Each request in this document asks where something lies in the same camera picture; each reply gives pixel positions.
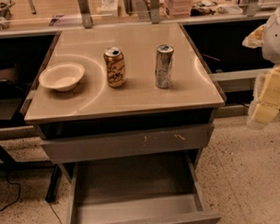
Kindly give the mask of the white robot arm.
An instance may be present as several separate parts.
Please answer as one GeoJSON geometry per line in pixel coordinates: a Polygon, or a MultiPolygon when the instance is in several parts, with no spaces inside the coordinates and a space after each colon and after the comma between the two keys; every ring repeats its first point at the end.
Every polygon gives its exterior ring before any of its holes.
{"type": "Polygon", "coordinates": [[[262,48],[262,57],[274,64],[266,74],[259,74],[252,92],[253,101],[248,109],[247,125],[263,129],[280,111],[280,6],[242,42],[249,48],[262,48]]]}

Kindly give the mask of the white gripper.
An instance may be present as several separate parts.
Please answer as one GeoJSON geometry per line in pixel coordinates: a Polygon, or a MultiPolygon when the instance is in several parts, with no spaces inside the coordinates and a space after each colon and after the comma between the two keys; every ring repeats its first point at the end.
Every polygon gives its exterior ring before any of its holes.
{"type": "MultiPolygon", "coordinates": [[[[264,29],[265,24],[251,32],[241,44],[253,49],[263,47],[264,29]]],[[[263,129],[280,111],[280,65],[257,76],[252,96],[246,124],[253,129],[263,129]]]]}

